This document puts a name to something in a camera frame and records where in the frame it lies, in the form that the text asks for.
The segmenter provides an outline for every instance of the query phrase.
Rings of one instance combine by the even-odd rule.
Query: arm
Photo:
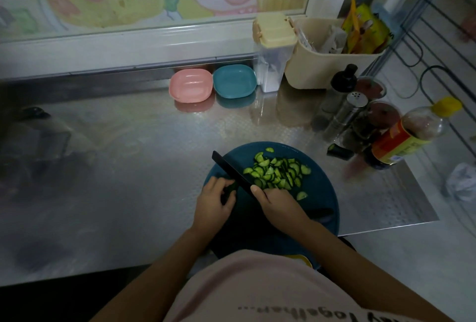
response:
[[[452,321],[391,275],[349,248],[320,223],[310,220],[285,190],[251,188],[266,217],[308,249],[332,280],[362,308],[422,321]]]
[[[220,196],[223,188],[232,183],[211,177],[197,199],[192,227],[161,259],[106,304],[91,322],[163,320],[187,273],[228,219],[235,205],[236,192],[230,194],[225,205],[221,204]]]

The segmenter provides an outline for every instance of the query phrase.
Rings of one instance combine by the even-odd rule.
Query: countertop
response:
[[[151,263],[191,226],[212,151],[253,141],[291,145],[320,165],[340,235],[437,220],[405,162],[375,171],[326,156],[312,127],[321,91],[284,80],[277,93],[183,105],[167,87],[54,102],[49,91],[35,105],[51,118],[12,125],[1,148],[0,285]]]

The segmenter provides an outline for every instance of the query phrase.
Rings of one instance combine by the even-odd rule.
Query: hand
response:
[[[230,193],[230,197],[225,205],[222,205],[220,201],[223,188],[228,187],[234,182],[225,178],[217,179],[217,177],[211,177],[197,198],[197,206],[195,207],[195,216],[191,229],[209,241],[223,227],[237,201],[236,191]]]
[[[295,238],[300,229],[310,221],[299,203],[285,189],[265,189],[251,186],[266,218],[277,229]]]

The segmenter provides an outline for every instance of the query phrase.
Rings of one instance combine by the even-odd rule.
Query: yellow lid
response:
[[[462,107],[463,105],[458,99],[453,97],[444,97],[433,104],[431,111],[442,118],[448,118]]]
[[[253,39],[265,48],[279,48],[297,42],[290,20],[283,13],[258,13],[253,22]]]

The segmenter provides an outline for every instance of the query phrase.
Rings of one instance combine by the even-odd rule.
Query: black knife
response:
[[[213,151],[211,158],[214,160],[216,164],[220,168],[222,168],[231,179],[234,179],[236,183],[245,190],[254,200],[256,200],[253,192],[251,191],[251,184],[244,175],[242,175],[239,171],[237,171],[230,163],[228,163],[223,157],[217,152]],[[307,216],[319,223],[327,223],[330,222],[334,218],[334,210],[332,208],[318,208],[318,209],[310,209],[306,212]]]

